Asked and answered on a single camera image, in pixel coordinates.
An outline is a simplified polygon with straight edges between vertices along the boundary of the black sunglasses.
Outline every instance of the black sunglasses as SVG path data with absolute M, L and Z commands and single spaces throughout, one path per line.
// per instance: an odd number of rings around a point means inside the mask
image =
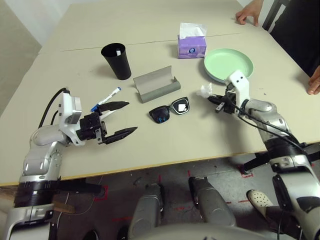
M 170 106 L 159 106 L 151 110 L 149 114 L 157 124 L 162 124 L 170 118 L 170 109 L 179 115 L 187 113 L 190 109 L 188 98 L 186 96 L 179 98 Z

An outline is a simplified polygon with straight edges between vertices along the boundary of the pen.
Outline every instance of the pen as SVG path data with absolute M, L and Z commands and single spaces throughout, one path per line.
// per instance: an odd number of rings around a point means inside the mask
M 111 92 L 105 99 L 98 102 L 93 108 L 91 108 L 91 112 L 94 112 L 98 105 L 105 104 L 109 99 L 111 99 L 116 93 L 118 93 L 121 90 L 121 88 L 118 86 L 113 92 Z

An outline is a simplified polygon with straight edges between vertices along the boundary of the black plastic cup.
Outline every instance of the black plastic cup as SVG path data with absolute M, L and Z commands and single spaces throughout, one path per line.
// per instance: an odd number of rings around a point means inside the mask
M 121 43 L 111 43 L 101 50 L 102 56 L 107 60 L 114 74 L 119 80 L 126 80 L 131 76 L 131 70 L 126 55 L 126 47 Z

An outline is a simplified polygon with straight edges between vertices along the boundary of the green plate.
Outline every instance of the green plate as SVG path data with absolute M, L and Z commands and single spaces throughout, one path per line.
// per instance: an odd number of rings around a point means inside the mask
M 235 70 L 240 70 L 247 78 L 254 71 L 254 64 L 248 56 L 230 48 L 219 48 L 210 51 L 204 58 L 204 68 L 208 75 L 219 83 Z

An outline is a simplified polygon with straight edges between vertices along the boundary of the table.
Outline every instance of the table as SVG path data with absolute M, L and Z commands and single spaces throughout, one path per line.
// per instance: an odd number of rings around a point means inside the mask
M 105 0 L 72 4 L 40 53 L 176 40 L 180 23 L 207 25 L 207 36 L 256 33 L 235 23 L 236 0 Z
M 248 55 L 254 64 L 250 96 L 276 104 L 301 142 L 320 140 L 320 131 L 314 127 L 320 118 L 319 96 L 306 93 L 308 76 L 266 31 L 207 37 L 206 42 L 208 51 L 233 48 Z M 141 57 L 149 53 L 154 57 Z M 214 113 L 216 106 L 196 95 L 201 85 L 211 82 L 203 58 L 177 59 L 176 40 L 129 45 L 127 56 L 132 77 L 124 81 L 116 79 L 99 48 L 52 52 L 36 58 L 0 118 L 0 133 L 5 136 L 0 144 L 0 186 L 17 183 L 29 150 L 29 137 L 37 129 L 52 95 L 64 86 L 81 98 L 82 116 L 120 86 L 122 91 L 112 100 L 130 104 L 107 118 L 108 133 L 134 126 L 138 129 L 110 145 L 90 140 L 83 147 L 66 148 L 60 171 L 63 179 L 265 150 L 255 128 L 235 116 Z M 168 65 L 172 65 L 181 89 L 141 103 L 133 77 Z M 225 87 L 214 83 L 213 90 L 223 95 Z M 190 101 L 187 114 L 170 113 L 168 122 L 162 124 L 148 116 L 151 109 L 185 96 Z M 51 109 L 46 124 L 55 110 Z

